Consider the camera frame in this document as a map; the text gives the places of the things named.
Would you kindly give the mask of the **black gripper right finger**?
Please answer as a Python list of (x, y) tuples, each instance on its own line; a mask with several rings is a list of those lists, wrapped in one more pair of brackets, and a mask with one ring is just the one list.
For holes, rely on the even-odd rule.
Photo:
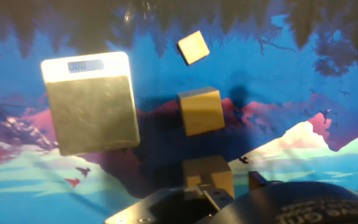
[(249, 191), (257, 190), (266, 185), (282, 183), (280, 180), (267, 180), (257, 171), (248, 171)]

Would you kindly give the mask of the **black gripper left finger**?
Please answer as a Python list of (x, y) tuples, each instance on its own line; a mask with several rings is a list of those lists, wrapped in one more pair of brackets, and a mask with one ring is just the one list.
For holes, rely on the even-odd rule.
[(107, 218), (105, 224), (208, 223), (233, 201), (224, 189), (211, 185), (157, 190), (130, 207)]

